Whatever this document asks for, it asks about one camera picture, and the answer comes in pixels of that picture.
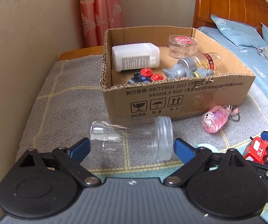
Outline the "grey cartoon figurine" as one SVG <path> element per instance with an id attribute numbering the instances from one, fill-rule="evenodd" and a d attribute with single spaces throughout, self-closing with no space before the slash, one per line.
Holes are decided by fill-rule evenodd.
<path id="1" fill-rule="evenodd" d="M 175 64 L 171 69 L 163 69 L 164 74 L 168 79 L 182 78 L 182 77 L 192 77 L 201 78 L 213 75 L 212 69 L 198 68 L 196 71 L 185 68 L 181 64 Z"/>

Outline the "grey green checked blanket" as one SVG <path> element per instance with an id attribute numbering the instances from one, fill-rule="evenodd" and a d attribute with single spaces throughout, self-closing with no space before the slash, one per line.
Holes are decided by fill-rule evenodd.
<path id="1" fill-rule="evenodd" d="M 49 72 L 30 113 L 17 155 L 27 149 L 50 152 L 59 146 L 69 147 L 89 137 L 93 121 L 107 117 L 100 90 L 101 56 L 57 62 Z M 203 131 L 200 117 L 173 122 L 175 138 L 192 146 L 211 144 L 219 151 L 236 148 L 243 152 L 250 138 L 268 131 L 268 99 L 253 84 L 239 106 L 239 122 L 228 121 L 216 134 Z M 83 167 L 100 179 L 160 178 L 164 179 L 182 166 L 176 155 L 169 161 L 135 161 L 131 145 L 123 144 L 117 160 L 101 160 L 93 155 L 82 162 Z"/>

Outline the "clear bottle yellow capsules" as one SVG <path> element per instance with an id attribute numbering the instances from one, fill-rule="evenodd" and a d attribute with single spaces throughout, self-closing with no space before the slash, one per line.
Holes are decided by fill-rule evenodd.
<path id="1" fill-rule="evenodd" d="M 177 61 L 178 64 L 181 64 L 185 68 L 190 69 L 191 71 L 196 71 L 199 68 L 211 69 L 214 72 L 221 71 L 221 57 L 218 53 L 210 52 L 192 55 L 187 58 L 182 58 Z"/>

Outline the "blue pillow near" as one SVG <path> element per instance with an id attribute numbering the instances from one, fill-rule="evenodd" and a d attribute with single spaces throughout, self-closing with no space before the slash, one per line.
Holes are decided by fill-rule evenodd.
<path id="1" fill-rule="evenodd" d="M 267 46 L 256 28 L 250 25 L 220 18 L 214 14 L 211 14 L 211 20 L 219 32 L 236 46 L 256 49 Z"/>

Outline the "open cardboard box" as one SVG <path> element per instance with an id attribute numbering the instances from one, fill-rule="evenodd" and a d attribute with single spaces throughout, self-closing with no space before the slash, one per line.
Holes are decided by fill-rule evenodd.
<path id="1" fill-rule="evenodd" d="M 168 56 L 167 42 L 171 35 L 195 38 L 199 53 L 218 53 L 222 62 L 220 72 L 210 77 L 129 84 L 133 72 L 115 70 L 112 47 L 133 43 L 152 43 L 160 48 L 160 66 L 155 73 L 171 68 L 176 63 L 176 59 Z M 255 74 L 237 56 L 195 28 L 141 26 L 105 32 L 100 85 L 111 118 L 180 119 L 202 114 L 216 105 L 236 106 L 244 101 L 254 79 Z"/>

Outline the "clear jar red label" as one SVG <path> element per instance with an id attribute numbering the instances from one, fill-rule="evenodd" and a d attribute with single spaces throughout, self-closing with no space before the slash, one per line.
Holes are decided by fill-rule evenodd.
<path id="1" fill-rule="evenodd" d="M 170 35 L 168 55 L 175 59 L 190 57 L 196 54 L 198 42 L 196 39 L 183 35 Z"/>

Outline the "red toy car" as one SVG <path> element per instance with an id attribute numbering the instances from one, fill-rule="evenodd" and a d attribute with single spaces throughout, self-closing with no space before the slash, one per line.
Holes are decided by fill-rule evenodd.
<path id="1" fill-rule="evenodd" d="M 251 138 L 242 155 L 246 160 L 268 166 L 268 141 L 258 136 Z"/>

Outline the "large clear plastic jar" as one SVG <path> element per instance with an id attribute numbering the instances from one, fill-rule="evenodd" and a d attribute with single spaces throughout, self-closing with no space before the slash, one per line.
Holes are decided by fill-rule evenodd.
<path id="1" fill-rule="evenodd" d="M 97 119 L 90 128 L 90 151 L 117 160 L 168 161 L 173 150 L 173 126 L 167 116 Z"/>

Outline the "white plastic bottle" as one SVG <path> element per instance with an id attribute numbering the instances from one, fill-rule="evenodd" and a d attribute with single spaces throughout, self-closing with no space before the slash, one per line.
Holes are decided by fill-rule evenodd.
<path id="1" fill-rule="evenodd" d="M 152 43 L 133 43 L 112 47 L 117 72 L 160 66 L 160 49 Z"/>

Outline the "wooden bed headboard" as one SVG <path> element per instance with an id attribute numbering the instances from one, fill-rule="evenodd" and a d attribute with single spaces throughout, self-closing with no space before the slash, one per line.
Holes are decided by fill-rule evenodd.
<path id="1" fill-rule="evenodd" d="M 268 27 L 268 3 L 266 0 L 196 0 L 193 27 L 214 27 L 211 15 L 242 22 L 261 33 L 262 25 Z"/>

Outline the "pink curtain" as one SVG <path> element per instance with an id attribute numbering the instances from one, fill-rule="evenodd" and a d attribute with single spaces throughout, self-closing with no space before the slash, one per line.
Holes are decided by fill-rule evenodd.
<path id="1" fill-rule="evenodd" d="M 120 0 L 79 1 L 86 46 L 102 46 L 108 29 L 122 27 Z"/>

